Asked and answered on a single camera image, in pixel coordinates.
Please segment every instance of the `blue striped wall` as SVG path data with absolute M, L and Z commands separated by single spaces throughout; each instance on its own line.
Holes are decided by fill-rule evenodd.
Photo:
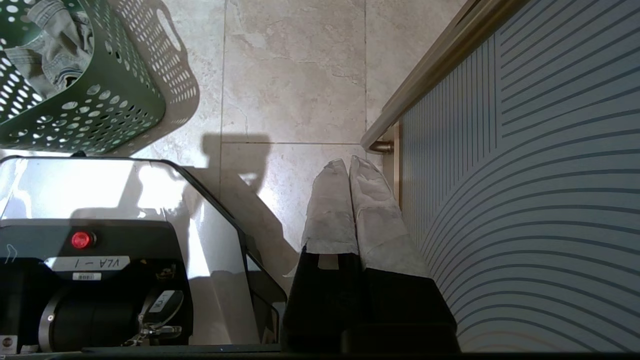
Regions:
M 640 1 L 530 1 L 403 119 L 465 351 L 640 351 Z

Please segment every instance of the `red button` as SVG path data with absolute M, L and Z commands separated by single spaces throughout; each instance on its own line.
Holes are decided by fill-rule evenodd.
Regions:
M 90 233 L 84 231 L 78 231 L 71 236 L 71 245 L 76 249 L 85 249 L 91 246 L 93 243 L 93 236 Z

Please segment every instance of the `metal handrail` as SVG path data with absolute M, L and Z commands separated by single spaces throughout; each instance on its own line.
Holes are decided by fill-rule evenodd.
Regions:
M 392 145 L 379 141 L 387 130 L 527 2 L 467 0 L 362 136 L 365 151 L 392 151 Z

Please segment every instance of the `tile floor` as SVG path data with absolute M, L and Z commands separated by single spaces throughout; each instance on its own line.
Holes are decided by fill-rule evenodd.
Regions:
M 163 14 L 152 20 L 175 30 L 176 66 L 197 82 L 185 99 L 153 69 L 168 102 L 164 125 L 132 144 L 132 156 L 188 167 L 287 291 L 313 179 L 334 158 L 367 156 L 365 129 L 464 2 L 109 1 L 119 12 L 128 1 L 129 11 Z M 132 37 L 136 24 L 125 21 Z

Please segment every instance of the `laundry basket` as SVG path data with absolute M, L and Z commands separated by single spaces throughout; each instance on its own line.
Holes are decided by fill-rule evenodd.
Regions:
M 0 0 L 0 44 L 23 45 L 40 32 L 26 14 L 35 0 Z M 83 75 L 42 98 L 0 51 L 0 148 L 102 154 L 156 125 L 165 102 L 106 0 L 64 0 L 93 26 Z

